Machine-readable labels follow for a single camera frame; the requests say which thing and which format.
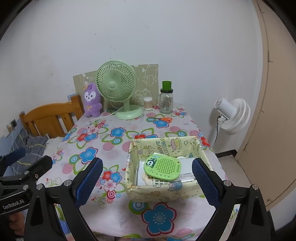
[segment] door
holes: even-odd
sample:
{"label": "door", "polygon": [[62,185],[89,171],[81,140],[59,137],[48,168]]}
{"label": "door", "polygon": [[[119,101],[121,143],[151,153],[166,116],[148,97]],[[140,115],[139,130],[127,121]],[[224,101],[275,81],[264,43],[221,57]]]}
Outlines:
{"label": "door", "polygon": [[279,17],[258,3],[269,51],[267,85],[258,121],[238,162],[270,209],[296,186],[296,44]]}

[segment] white container lid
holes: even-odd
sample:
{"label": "white container lid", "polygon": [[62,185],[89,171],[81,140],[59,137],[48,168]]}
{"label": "white container lid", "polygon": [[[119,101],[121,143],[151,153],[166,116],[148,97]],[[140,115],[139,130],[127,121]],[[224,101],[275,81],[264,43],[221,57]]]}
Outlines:
{"label": "white container lid", "polygon": [[144,97],[143,100],[149,102],[149,101],[152,101],[152,97],[147,96],[147,97]]}

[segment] metal screw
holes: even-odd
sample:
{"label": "metal screw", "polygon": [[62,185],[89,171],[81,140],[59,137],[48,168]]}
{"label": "metal screw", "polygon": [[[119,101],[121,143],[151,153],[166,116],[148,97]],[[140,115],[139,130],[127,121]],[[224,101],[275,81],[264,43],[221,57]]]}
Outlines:
{"label": "metal screw", "polygon": [[65,185],[66,187],[67,187],[67,186],[70,186],[71,183],[72,183],[71,180],[66,180],[66,181],[64,181],[64,185]]}
{"label": "metal screw", "polygon": [[36,187],[36,188],[37,188],[37,190],[40,190],[40,189],[42,189],[42,188],[43,188],[43,185],[40,183],[40,184],[38,184],[38,185],[37,185],[37,187]]}
{"label": "metal screw", "polygon": [[256,185],[256,184],[253,184],[252,185],[252,188],[255,189],[255,190],[258,190],[259,189],[258,185]]}
{"label": "metal screw", "polygon": [[224,180],[224,185],[226,186],[226,187],[229,187],[229,186],[231,186],[231,181],[229,181],[229,180]]}

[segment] white pedestal fan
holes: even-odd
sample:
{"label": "white pedestal fan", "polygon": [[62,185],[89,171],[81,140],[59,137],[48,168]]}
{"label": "white pedestal fan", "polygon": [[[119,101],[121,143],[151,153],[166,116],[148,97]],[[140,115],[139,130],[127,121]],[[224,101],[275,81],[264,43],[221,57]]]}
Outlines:
{"label": "white pedestal fan", "polygon": [[217,136],[220,129],[223,129],[228,135],[236,134],[247,125],[250,119],[250,106],[241,98],[228,102],[225,98],[220,97],[214,108],[221,113],[221,117],[217,120]]}

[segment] stuffed animal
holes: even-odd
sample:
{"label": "stuffed animal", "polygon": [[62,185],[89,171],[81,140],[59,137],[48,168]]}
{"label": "stuffed animal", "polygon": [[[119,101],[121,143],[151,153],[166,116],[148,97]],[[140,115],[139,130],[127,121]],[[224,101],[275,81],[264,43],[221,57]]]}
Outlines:
{"label": "stuffed animal", "polygon": [[84,116],[98,117],[101,114],[101,95],[94,83],[88,85],[84,92]]}

